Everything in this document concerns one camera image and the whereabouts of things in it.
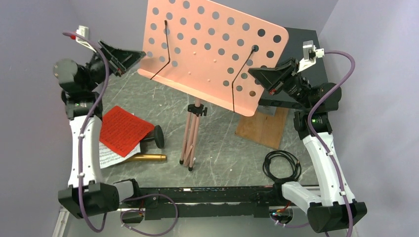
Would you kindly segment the pink music stand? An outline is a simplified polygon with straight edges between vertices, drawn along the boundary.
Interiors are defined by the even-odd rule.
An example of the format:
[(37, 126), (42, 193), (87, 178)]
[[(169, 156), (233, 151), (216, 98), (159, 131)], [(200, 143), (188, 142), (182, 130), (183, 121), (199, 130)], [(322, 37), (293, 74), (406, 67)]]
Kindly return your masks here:
[(286, 28), (210, 0), (150, 0), (138, 73), (194, 97), (188, 106), (180, 164), (192, 170), (204, 101), (255, 114), (263, 87), (251, 67), (274, 67)]

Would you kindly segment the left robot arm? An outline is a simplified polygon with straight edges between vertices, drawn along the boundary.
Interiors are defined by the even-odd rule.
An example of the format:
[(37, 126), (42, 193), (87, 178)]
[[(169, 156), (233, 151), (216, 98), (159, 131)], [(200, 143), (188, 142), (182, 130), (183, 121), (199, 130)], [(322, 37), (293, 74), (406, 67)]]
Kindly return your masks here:
[(62, 89), (61, 97), (72, 132), (72, 169), (68, 185), (58, 192), (59, 203), (78, 219), (115, 211), (124, 202), (136, 207), (142, 193), (134, 179), (113, 184), (103, 182), (99, 161), (103, 92), (96, 92), (110, 75), (125, 74), (142, 58), (144, 51), (114, 48), (103, 41), (89, 62), (71, 59), (55, 63), (53, 72)]

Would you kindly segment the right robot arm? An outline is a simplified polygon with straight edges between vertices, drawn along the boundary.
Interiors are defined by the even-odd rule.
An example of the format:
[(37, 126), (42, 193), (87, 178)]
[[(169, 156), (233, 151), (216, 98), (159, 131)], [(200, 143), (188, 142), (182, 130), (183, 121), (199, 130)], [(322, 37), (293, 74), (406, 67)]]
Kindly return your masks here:
[(346, 229), (351, 236), (367, 208), (364, 202), (356, 200), (335, 153), (328, 113), (338, 109), (340, 86), (332, 82), (311, 86), (295, 59), (275, 68), (250, 68), (248, 73), (269, 93), (285, 92), (301, 105), (294, 115), (294, 127), (310, 155), (320, 188), (316, 195), (294, 178), (276, 180), (274, 202), (295, 204), (307, 214), (310, 227), (317, 233)]

